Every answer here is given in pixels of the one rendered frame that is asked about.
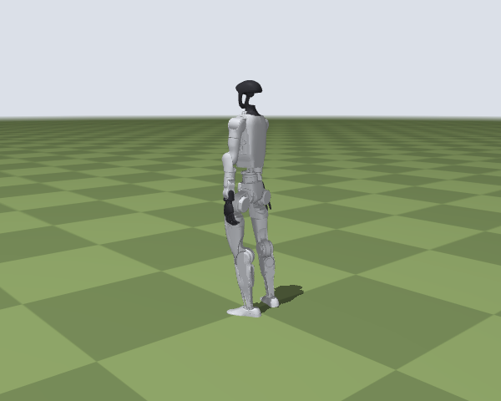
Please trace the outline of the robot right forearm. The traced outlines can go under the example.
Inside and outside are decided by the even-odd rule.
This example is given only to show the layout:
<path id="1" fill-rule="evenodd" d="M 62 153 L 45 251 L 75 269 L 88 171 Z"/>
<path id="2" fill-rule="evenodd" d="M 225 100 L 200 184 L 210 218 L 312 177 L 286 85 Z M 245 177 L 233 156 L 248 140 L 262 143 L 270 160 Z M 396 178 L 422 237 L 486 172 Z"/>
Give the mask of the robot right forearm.
<path id="1" fill-rule="evenodd" d="M 264 167 L 264 164 L 263 166 Z M 254 168 L 254 171 L 256 172 L 256 174 L 258 175 L 258 180 L 262 180 L 262 167 L 259 167 L 259 168 Z"/>

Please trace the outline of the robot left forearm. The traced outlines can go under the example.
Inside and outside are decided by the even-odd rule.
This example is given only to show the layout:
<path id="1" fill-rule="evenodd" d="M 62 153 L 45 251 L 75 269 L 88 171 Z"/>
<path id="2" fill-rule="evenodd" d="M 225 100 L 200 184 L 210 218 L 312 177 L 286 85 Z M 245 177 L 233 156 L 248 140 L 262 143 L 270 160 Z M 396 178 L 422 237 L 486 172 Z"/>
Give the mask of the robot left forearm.
<path id="1" fill-rule="evenodd" d="M 236 173 L 236 168 L 233 167 L 233 162 L 231 155 L 226 153 L 222 156 L 222 162 L 223 162 L 223 167 L 224 167 L 224 190 L 223 190 L 223 196 L 228 199 L 228 192 L 230 190 L 234 191 L 234 197 L 235 197 L 235 173 Z"/>

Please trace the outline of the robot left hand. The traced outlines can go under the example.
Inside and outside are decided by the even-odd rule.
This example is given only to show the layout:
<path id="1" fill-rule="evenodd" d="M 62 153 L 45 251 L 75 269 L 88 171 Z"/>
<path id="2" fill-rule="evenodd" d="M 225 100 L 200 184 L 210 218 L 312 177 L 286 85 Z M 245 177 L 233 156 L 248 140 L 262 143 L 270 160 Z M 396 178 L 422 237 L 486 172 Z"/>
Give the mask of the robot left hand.
<path id="1" fill-rule="evenodd" d="M 234 216 L 234 208 L 233 208 L 233 205 L 232 205 L 232 201 L 234 201 L 235 198 L 234 198 L 234 191 L 233 190 L 230 190 L 228 192 L 228 199 L 226 199 L 224 197 L 223 201 L 225 201 L 225 205 L 224 205 L 224 214 L 225 214 L 225 219 L 226 221 L 235 226 L 235 225 L 238 225 L 238 221 L 236 221 L 235 219 L 235 216 Z"/>

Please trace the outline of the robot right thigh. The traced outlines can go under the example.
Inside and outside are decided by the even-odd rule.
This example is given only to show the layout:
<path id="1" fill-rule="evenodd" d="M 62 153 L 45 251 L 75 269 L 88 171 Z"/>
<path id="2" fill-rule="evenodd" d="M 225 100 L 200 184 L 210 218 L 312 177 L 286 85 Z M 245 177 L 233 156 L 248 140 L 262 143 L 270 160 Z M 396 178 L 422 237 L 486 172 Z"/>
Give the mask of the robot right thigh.
<path id="1" fill-rule="evenodd" d="M 256 203 L 249 204 L 249 215 L 251 218 L 253 231 L 256 238 L 256 251 L 259 256 L 269 256 L 271 254 L 271 245 L 268 241 L 267 233 L 267 205 L 271 199 L 271 193 L 263 189 L 263 197 Z"/>

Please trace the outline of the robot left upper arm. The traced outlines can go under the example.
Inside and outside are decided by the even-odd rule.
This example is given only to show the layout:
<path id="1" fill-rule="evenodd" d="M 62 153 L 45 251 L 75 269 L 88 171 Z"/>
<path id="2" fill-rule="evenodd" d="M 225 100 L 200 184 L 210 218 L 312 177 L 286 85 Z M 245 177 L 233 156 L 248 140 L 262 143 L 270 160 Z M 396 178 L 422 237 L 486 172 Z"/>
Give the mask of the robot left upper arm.
<path id="1" fill-rule="evenodd" d="M 245 130 L 245 117 L 231 118 L 228 123 L 229 138 L 228 138 L 228 154 L 231 155 L 233 165 L 237 163 L 240 149 L 241 134 Z M 225 153 L 226 154 L 226 153 Z"/>

